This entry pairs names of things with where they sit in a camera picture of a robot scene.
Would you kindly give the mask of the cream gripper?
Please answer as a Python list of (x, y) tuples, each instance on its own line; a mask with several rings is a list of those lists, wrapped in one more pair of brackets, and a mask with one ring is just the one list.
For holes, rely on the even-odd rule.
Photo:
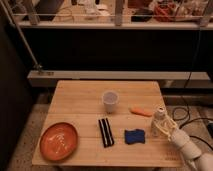
[(160, 125), (163, 128), (166, 128), (167, 135), (165, 133), (163, 133), (161, 130), (159, 130), (155, 125), (151, 126), (151, 135), (154, 138), (166, 138), (166, 137), (168, 137), (168, 140), (171, 140), (172, 133), (178, 128), (178, 125), (168, 115), (164, 116), (164, 118), (160, 121)]

